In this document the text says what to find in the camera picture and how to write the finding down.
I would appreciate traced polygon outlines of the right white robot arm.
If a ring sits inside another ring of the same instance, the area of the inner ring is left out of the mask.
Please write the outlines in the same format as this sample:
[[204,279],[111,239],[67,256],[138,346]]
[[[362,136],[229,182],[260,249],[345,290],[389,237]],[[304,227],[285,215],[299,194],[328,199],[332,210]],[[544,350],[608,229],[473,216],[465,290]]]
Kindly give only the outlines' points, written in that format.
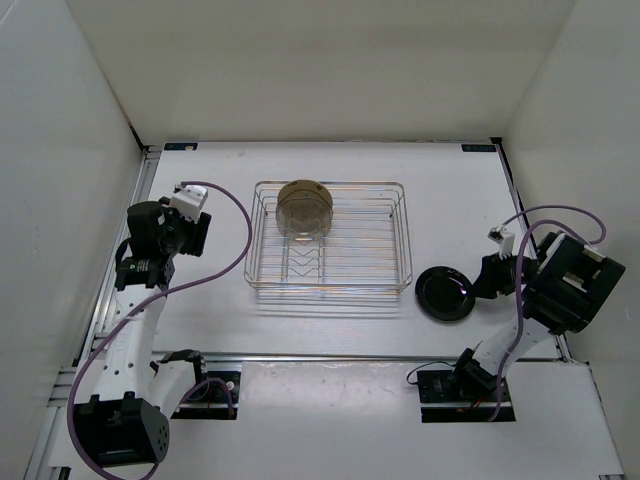
[[600,311],[626,271],[617,261],[557,232],[548,234],[534,259],[499,254],[482,259],[472,284],[474,298],[495,299],[519,292],[516,317],[477,347],[466,349],[449,375],[460,399],[488,397],[509,367],[534,346],[568,331],[584,330]]

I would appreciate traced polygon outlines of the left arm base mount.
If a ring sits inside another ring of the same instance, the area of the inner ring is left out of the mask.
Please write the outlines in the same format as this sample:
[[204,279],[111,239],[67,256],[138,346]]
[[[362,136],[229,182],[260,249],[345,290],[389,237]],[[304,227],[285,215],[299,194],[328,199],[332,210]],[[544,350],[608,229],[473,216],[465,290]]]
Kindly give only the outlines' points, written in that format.
[[213,364],[207,368],[208,378],[218,378],[226,384],[231,404],[223,387],[216,382],[202,386],[183,402],[172,415],[181,420],[232,421],[237,418],[241,391],[242,369],[240,364]]

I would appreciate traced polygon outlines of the clear plate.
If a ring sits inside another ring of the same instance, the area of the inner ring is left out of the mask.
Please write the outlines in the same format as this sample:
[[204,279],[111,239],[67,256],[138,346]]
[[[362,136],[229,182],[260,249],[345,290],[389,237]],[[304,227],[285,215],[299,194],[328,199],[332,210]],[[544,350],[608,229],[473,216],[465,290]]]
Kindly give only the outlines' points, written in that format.
[[329,233],[332,216],[332,209],[320,201],[290,200],[277,205],[276,225],[279,233],[285,238],[316,239]]
[[277,197],[276,224],[282,236],[314,238],[332,226],[333,198],[324,189],[282,189]]

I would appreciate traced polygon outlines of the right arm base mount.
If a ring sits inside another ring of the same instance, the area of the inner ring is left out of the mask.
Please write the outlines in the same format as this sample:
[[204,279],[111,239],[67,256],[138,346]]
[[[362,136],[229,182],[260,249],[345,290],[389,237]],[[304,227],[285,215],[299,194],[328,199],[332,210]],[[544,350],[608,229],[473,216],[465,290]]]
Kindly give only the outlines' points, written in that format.
[[453,377],[453,366],[429,362],[407,372],[405,380],[418,389],[423,424],[512,423],[516,421],[508,385],[503,383],[496,416],[494,391],[465,391]]

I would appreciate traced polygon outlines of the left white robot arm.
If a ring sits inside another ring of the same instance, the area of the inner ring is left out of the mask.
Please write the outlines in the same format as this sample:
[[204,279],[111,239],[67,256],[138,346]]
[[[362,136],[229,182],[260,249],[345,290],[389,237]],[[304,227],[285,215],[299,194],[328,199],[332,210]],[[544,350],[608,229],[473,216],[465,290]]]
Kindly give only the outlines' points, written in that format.
[[183,397],[206,395],[210,377],[195,350],[152,359],[156,327],[178,254],[201,256],[211,217],[205,199],[174,195],[127,210],[129,236],[116,257],[116,321],[87,401],[73,407],[75,445],[94,467],[159,464],[169,420]]

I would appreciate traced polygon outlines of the beige round plate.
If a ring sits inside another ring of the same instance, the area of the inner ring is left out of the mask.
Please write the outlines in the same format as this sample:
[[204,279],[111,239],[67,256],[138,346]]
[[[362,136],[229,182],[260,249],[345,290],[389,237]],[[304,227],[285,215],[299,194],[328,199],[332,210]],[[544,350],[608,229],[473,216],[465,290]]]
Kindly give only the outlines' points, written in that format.
[[278,192],[277,204],[303,199],[317,200],[329,209],[333,208],[333,197],[326,186],[309,179],[297,179],[286,183]]

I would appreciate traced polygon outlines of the black round plate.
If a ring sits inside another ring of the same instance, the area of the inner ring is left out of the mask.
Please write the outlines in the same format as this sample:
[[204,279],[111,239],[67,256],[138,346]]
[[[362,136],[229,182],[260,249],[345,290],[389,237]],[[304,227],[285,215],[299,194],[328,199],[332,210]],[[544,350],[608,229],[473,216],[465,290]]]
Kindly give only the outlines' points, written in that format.
[[460,271],[435,266],[423,271],[415,284],[415,298],[421,311],[441,324],[466,319],[475,307],[472,284]]

